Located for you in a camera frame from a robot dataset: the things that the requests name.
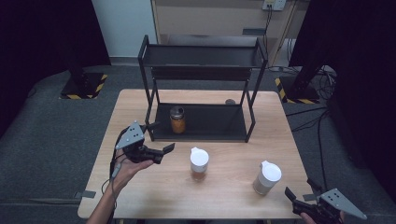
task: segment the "black metal shelf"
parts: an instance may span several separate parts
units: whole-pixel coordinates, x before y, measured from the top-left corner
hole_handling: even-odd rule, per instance
[[[262,81],[267,56],[262,43],[255,46],[169,46],[152,45],[146,35],[138,61],[148,98],[146,124],[149,125],[151,108],[156,99],[155,121],[161,125],[148,131],[151,141],[245,141],[256,123],[253,103]],[[153,88],[150,92],[146,67],[150,67]],[[260,68],[254,91],[250,97],[248,83],[253,68]],[[245,82],[240,102],[234,105],[163,103],[158,92],[158,80],[214,80]],[[247,130],[243,103],[247,102],[251,124]],[[175,105],[183,106],[186,115],[186,132],[173,133],[169,111]]]

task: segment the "orange liquid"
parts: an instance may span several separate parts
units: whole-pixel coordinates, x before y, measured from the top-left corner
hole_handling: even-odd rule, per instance
[[[186,121],[183,119],[171,119],[172,131],[174,133],[184,133],[186,130]]]
[[[206,177],[206,172],[198,173],[195,171],[191,171],[191,177],[196,181],[204,180]]]

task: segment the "electrical outlet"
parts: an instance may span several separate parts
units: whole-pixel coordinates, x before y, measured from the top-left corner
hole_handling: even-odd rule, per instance
[[[269,10],[269,6],[274,7],[275,0],[264,0],[264,3],[262,4],[262,9],[263,10]]]
[[[269,10],[269,6],[271,6],[271,9],[273,11],[281,11],[286,5],[287,0],[264,0],[264,3],[262,4],[262,9],[263,10]]]

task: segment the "jar lid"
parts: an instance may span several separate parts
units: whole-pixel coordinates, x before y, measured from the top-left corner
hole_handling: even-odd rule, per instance
[[[182,119],[184,117],[184,109],[179,105],[172,107],[170,113],[172,119]]]

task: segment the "finger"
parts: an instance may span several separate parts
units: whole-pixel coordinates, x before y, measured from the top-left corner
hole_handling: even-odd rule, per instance
[[[148,167],[150,167],[150,165],[154,164],[154,161],[141,161],[139,164],[139,168],[140,170],[144,170]]]
[[[314,219],[312,219],[311,216],[309,216],[307,213],[301,213],[300,217],[303,219],[303,221],[306,224],[316,224],[316,222],[314,221]]]
[[[346,217],[346,214],[343,212],[343,211],[341,211],[340,212],[340,218],[341,218],[341,220],[345,220],[345,217]]]

